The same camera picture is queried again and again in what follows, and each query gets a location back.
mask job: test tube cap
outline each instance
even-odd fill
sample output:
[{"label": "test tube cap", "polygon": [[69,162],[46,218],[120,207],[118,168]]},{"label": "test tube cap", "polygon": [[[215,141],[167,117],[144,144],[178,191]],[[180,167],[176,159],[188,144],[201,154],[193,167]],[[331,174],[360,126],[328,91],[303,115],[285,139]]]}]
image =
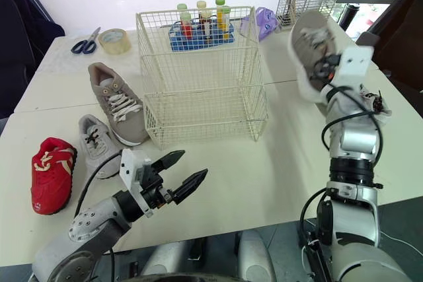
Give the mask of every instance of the test tube cap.
[{"label": "test tube cap", "polygon": [[230,13],[230,12],[231,12],[231,8],[229,8],[229,6],[222,7],[222,13]]},{"label": "test tube cap", "polygon": [[206,6],[207,6],[207,3],[204,0],[197,1],[197,8],[204,9],[206,8]]},{"label": "test tube cap", "polygon": [[191,14],[190,13],[181,13],[180,14],[181,21],[191,21]]},{"label": "test tube cap", "polygon": [[225,4],[225,0],[216,0],[216,5],[223,6]]},{"label": "test tube cap", "polygon": [[210,10],[204,10],[200,14],[204,19],[209,19],[212,16],[212,12]]},{"label": "test tube cap", "polygon": [[184,10],[184,9],[188,8],[186,6],[186,3],[179,3],[176,7],[177,7],[178,10]]}]

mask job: purple plastic bag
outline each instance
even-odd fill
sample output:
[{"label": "purple plastic bag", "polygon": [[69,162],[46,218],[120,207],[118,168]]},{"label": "purple plastic bag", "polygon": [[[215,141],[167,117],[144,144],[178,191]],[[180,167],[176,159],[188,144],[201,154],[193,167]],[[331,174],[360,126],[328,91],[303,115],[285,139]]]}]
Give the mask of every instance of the purple plastic bag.
[{"label": "purple plastic bag", "polygon": [[[256,20],[258,26],[258,41],[263,40],[273,32],[278,26],[278,20],[273,11],[259,7],[256,10]],[[249,17],[245,17],[241,23],[240,33],[247,36],[249,27]]]}]

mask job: blue scissors handle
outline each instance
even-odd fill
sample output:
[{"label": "blue scissors handle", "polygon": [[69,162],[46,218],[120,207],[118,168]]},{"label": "blue scissors handle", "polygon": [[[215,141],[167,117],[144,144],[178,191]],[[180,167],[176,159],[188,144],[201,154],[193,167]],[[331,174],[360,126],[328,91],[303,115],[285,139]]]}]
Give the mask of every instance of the blue scissors handle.
[{"label": "blue scissors handle", "polygon": [[82,40],[76,43],[73,48],[71,48],[71,52],[75,54],[90,54],[93,53],[96,48],[97,45],[95,41]]}]

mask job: sneaker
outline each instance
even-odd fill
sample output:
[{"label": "sneaker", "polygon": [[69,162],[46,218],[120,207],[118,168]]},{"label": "sneaker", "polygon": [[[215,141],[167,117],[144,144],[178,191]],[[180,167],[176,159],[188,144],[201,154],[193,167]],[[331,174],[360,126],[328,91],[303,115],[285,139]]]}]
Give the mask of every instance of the sneaker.
[{"label": "sneaker", "polygon": [[[85,115],[79,120],[79,141],[87,163],[87,177],[106,160],[119,151],[109,136],[107,126],[92,115]],[[96,178],[105,179],[117,175],[120,169],[120,157],[104,165]]]},{"label": "sneaker", "polygon": [[47,138],[32,157],[32,208],[41,215],[63,209],[72,191],[72,173],[77,151],[69,143]]},{"label": "sneaker", "polygon": [[297,70],[299,91],[311,102],[321,102],[320,91],[326,85],[313,79],[315,64],[335,54],[334,36],[327,19],[318,11],[307,11],[294,24],[289,35],[288,52]]},{"label": "sneaker", "polygon": [[116,138],[125,145],[139,145],[149,136],[144,126],[143,104],[125,81],[103,63],[88,66],[91,87],[107,115]]}]

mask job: scissors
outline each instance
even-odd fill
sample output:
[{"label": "scissors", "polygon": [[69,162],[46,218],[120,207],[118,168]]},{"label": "scissors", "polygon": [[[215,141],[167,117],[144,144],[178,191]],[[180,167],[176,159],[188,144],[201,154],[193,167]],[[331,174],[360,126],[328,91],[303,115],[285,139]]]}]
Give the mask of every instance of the scissors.
[{"label": "scissors", "polygon": [[74,45],[74,47],[71,48],[71,52],[75,53],[75,54],[80,54],[80,53],[90,54],[90,53],[93,53],[95,51],[95,49],[97,48],[97,45],[95,43],[95,38],[97,37],[99,32],[100,32],[100,27],[95,29],[95,31],[93,32],[93,34],[91,34],[91,36],[88,38],[88,40],[82,40],[82,41],[79,41],[78,43],[76,43]]}]

